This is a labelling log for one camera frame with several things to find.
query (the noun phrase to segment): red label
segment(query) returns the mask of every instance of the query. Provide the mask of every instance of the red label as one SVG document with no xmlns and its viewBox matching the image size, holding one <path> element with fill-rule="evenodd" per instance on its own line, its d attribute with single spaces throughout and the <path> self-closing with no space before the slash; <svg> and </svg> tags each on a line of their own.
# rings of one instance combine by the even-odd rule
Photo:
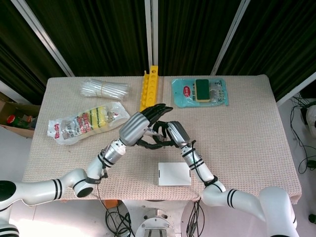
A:
<svg viewBox="0 0 316 237">
<path fill-rule="evenodd" d="M 78 126 L 81 133 L 86 133 L 91 131 L 91 125 L 88 120 L 88 114 L 84 113 L 82 116 L 77 117 Z"/>
<path fill-rule="evenodd" d="M 185 97 L 189 97 L 190 96 L 191 92 L 190 92 L 190 88 L 188 86 L 185 86 L 183 88 L 183 94 L 184 94 Z"/>
<path fill-rule="evenodd" d="M 59 124 L 55 124 L 55 131 L 56 131 L 56 134 L 55 134 L 55 139 L 56 138 L 59 138 Z"/>
</svg>

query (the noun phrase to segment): robot finger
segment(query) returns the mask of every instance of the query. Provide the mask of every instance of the robot finger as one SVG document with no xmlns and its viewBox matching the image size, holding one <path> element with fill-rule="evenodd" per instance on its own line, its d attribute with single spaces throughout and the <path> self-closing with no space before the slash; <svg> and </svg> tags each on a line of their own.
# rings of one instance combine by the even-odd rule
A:
<svg viewBox="0 0 316 237">
<path fill-rule="evenodd" d="M 166 122 L 163 122 L 163 121 L 157 121 L 153 126 L 153 130 L 155 132 L 159 133 L 160 127 L 161 127 L 163 137 L 166 138 L 167 137 L 166 129 L 168 128 L 168 124 Z M 155 142 L 157 142 L 157 143 L 159 142 L 158 137 L 153 136 L 153 139 Z"/>
<path fill-rule="evenodd" d="M 158 119 L 163 116 L 165 113 L 170 112 L 173 110 L 172 107 L 168 107 L 165 104 L 157 104 L 151 107 L 146 108 L 141 113 L 148 119 L 151 126 L 155 122 L 158 121 Z"/>
<path fill-rule="evenodd" d="M 174 146 L 174 142 L 172 142 L 172 141 L 166 141 L 166 142 L 159 142 L 159 143 L 156 143 L 156 144 L 151 144 L 151 143 L 145 142 L 142 139 L 139 139 L 136 144 L 138 146 L 145 147 L 146 149 L 149 149 L 149 150 L 156 150 L 156 149 L 159 149 L 159 148 L 162 148 L 162 147 Z"/>
</svg>

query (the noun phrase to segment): plastic bag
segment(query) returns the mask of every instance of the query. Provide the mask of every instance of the plastic bag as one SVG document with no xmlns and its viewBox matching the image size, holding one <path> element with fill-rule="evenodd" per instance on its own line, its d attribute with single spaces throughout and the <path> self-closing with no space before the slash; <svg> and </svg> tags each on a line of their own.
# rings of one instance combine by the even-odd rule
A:
<svg viewBox="0 0 316 237">
<path fill-rule="evenodd" d="M 81 95 L 116 100 L 123 100 L 128 95 L 128 91 L 129 85 L 127 83 L 107 82 L 96 79 L 88 79 L 81 86 Z"/>
<path fill-rule="evenodd" d="M 93 134 L 116 128 L 129 118 L 120 102 L 109 102 L 75 116 L 50 120 L 47 135 L 58 144 L 72 145 Z"/>
<path fill-rule="evenodd" d="M 198 102 L 195 96 L 196 79 L 174 79 L 172 81 L 172 92 L 174 103 L 178 107 L 213 107 L 228 105 L 226 83 L 221 78 L 208 79 L 209 81 L 209 102 Z"/>
</svg>

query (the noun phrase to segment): metal stand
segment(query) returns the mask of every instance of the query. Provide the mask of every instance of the metal stand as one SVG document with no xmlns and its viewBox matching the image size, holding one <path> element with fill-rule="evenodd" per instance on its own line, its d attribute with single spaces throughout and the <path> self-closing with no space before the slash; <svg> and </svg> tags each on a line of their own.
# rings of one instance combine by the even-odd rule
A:
<svg viewBox="0 0 316 237">
<path fill-rule="evenodd" d="M 181 217 L 188 201 L 123 200 L 136 237 L 181 237 Z"/>
</svg>

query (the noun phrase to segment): blue packaging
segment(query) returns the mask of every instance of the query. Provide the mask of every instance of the blue packaging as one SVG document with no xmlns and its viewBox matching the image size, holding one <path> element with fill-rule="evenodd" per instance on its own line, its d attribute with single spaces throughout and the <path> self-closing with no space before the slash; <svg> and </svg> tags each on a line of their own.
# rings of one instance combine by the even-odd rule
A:
<svg viewBox="0 0 316 237">
<path fill-rule="evenodd" d="M 172 93 L 174 103 L 178 107 L 213 107 L 228 105 L 226 83 L 222 78 L 211 78 L 209 81 L 209 102 L 196 101 L 196 79 L 174 79 L 172 81 Z"/>
</svg>

